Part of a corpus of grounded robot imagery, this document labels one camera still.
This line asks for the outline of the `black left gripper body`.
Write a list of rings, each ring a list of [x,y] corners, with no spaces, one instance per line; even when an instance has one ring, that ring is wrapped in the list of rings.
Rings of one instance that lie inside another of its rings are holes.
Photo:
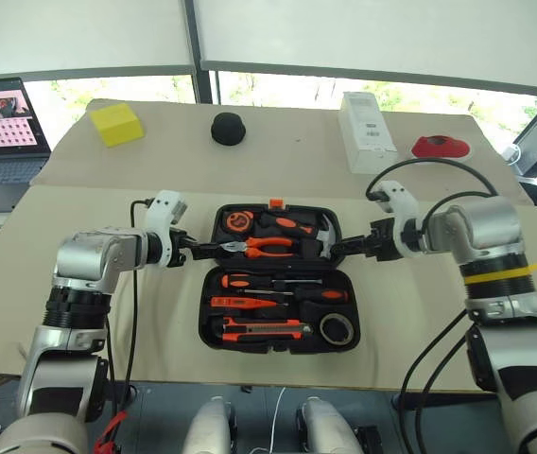
[[[169,229],[169,239],[171,244],[171,254],[167,262],[168,267],[181,267],[186,261],[183,250],[195,250],[199,243],[186,231],[171,227]]]

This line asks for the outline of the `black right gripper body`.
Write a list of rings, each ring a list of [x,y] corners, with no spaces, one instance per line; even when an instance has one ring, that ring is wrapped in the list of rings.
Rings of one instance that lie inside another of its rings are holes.
[[[377,261],[394,261],[403,257],[395,245],[394,221],[395,218],[383,218],[370,224],[370,233],[366,237],[367,257],[374,257]]]

